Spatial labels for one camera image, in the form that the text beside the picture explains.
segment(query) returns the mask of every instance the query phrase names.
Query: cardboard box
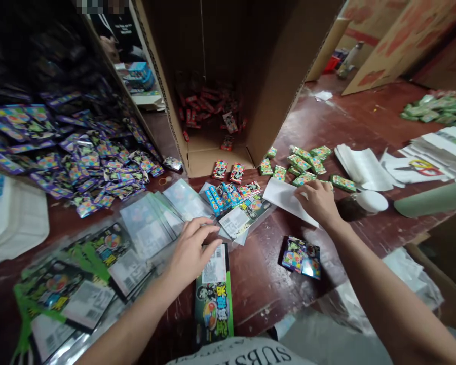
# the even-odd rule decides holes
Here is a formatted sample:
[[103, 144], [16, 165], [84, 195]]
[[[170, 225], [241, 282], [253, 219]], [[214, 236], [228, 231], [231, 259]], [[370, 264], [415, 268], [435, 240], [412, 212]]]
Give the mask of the cardboard box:
[[418, 71], [412, 81], [432, 89], [456, 90], [456, 38]]
[[364, 41], [359, 68], [342, 95], [394, 81], [409, 70], [456, 25], [456, 0], [349, 0], [352, 20], [338, 48]]
[[[210, 175], [216, 160], [247, 169], [258, 166], [289, 113], [342, 0], [137, 0], [141, 24], [166, 102], [166, 112], [189, 177]], [[218, 123], [189, 130], [182, 124], [175, 92], [176, 71], [197, 71], [207, 80], [233, 83], [240, 118], [232, 151], [219, 147]]]

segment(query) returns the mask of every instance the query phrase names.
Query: person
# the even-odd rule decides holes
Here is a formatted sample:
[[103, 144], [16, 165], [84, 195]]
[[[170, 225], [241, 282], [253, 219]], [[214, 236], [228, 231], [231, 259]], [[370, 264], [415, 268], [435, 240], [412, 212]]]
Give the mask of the person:
[[[299, 187], [295, 195], [334, 241], [358, 300], [392, 361], [456, 364], [456, 339], [341, 219], [330, 185], [315, 180]], [[202, 217], [184, 226], [166, 271], [79, 363], [128, 364], [139, 358], [169, 305], [202, 272], [221, 244], [215, 239], [202, 248], [206, 237], [219, 230], [211, 223]], [[262, 337], [228, 338], [175, 360], [181, 361], [186, 365], [310, 363], [282, 344]]]

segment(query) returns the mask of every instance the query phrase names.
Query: white paper stack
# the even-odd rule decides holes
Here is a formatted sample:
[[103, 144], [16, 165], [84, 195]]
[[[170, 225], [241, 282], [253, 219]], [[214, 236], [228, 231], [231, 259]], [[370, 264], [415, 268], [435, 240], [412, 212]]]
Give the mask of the white paper stack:
[[413, 139], [399, 150], [406, 157], [417, 157], [437, 167], [446, 178], [456, 180], [456, 127], [441, 129]]
[[371, 149], [353, 151], [346, 144], [334, 149], [350, 179], [363, 190], [387, 191], [394, 187], [394, 180], [380, 165]]

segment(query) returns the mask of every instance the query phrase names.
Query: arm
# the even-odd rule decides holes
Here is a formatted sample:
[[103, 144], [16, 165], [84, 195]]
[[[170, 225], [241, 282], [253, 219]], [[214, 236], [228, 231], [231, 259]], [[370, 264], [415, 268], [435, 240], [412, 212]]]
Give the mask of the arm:
[[312, 181], [295, 195], [333, 240], [358, 300], [392, 361], [456, 364], [456, 339], [341, 219], [330, 185]]
[[186, 223], [166, 271], [108, 331], [91, 346], [78, 364], [131, 364], [144, 351], [159, 320], [177, 296], [203, 271], [222, 240], [203, 250], [206, 237], [219, 227], [201, 217]]

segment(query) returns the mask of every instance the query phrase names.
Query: red container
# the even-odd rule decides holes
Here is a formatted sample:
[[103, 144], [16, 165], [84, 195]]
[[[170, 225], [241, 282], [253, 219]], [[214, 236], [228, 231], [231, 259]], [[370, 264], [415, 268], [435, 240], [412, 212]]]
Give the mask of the red container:
[[330, 72], [333, 71], [336, 65], [338, 65], [339, 58], [335, 56], [331, 56], [329, 59], [328, 64], [326, 65], [326, 68], [324, 69], [324, 72]]

